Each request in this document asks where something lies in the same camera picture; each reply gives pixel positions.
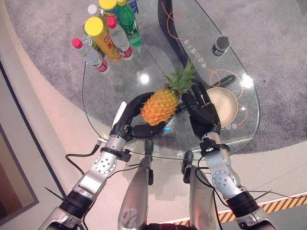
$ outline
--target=yellow bottle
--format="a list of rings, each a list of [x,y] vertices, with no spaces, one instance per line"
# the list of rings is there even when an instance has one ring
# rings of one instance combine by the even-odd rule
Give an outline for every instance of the yellow bottle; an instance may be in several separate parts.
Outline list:
[[[104,10],[108,17],[119,17],[117,0],[99,0],[99,6]]]
[[[107,27],[98,17],[90,17],[84,24],[85,31],[90,35],[106,56],[114,63],[121,58],[117,48],[114,46]]]

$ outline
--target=black and orange striped tape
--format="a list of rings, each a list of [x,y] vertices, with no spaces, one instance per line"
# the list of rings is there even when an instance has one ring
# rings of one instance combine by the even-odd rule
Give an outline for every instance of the black and orange striped tape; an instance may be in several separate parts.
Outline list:
[[[258,204],[260,207],[266,211],[266,213],[277,212],[280,210],[285,210],[287,208],[297,207],[300,205],[307,204],[307,193],[292,196],[291,198],[281,198],[277,200],[272,200],[264,203]],[[221,223],[230,222],[235,220],[235,216],[231,210],[222,211],[219,213],[219,219]],[[189,219],[185,218],[181,221],[175,222],[178,225],[189,226]]]

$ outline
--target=red bottle cap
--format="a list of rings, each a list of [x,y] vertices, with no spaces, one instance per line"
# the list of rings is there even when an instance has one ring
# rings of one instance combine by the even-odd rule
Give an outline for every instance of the red bottle cap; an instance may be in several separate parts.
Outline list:
[[[82,47],[82,41],[79,38],[74,38],[72,41],[72,46],[75,47],[76,49],[81,49]]]
[[[108,25],[108,27],[110,27],[111,29],[114,29],[116,27],[116,18],[115,17],[108,17],[106,19],[106,24]]]

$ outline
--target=pineapple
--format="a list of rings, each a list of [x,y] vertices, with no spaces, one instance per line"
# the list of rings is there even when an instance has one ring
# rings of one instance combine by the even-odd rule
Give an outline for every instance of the pineapple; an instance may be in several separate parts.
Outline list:
[[[196,69],[191,69],[191,62],[188,60],[186,67],[178,71],[174,67],[174,72],[164,75],[168,81],[163,89],[155,92],[145,103],[141,110],[141,116],[148,124],[155,126],[162,121],[167,121],[175,112],[181,94],[193,84],[193,73]]]

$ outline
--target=beige floor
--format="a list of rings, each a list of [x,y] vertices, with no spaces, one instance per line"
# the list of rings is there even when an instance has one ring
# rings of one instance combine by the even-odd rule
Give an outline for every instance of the beige floor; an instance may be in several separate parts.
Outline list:
[[[85,154],[96,143],[97,134],[85,113],[60,95],[31,62],[12,27],[4,0],[0,0],[0,60],[18,100],[65,192],[80,177],[65,161],[65,154]],[[250,190],[271,190],[294,195],[307,190],[307,143],[283,149],[231,157],[243,185]],[[133,156],[131,163],[139,156]],[[91,167],[93,158],[76,159],[83,168]],[[118,169],[124,168],[122,162]],[[182,183],[180,161],[154,159],[155,181],[150,187],[149,222],[185,218],[189,215],[189,186]],[[116,229],[121,201],[133,172],[118,173],[107,183],[88,214],[90,229]],[[261,201],[279,198],[266,195]]]

